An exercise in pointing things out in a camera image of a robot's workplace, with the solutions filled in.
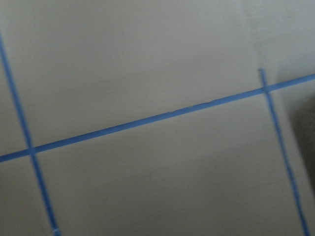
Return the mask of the brown wicker basket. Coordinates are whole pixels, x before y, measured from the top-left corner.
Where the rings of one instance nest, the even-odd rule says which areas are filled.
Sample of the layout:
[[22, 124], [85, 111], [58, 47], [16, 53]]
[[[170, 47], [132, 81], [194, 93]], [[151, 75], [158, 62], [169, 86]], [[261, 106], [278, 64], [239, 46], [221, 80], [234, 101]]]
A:
[[302, 154], [309, 182], [315, 194], [315, 97], [309, 97], [294, 111], [292, 128]]

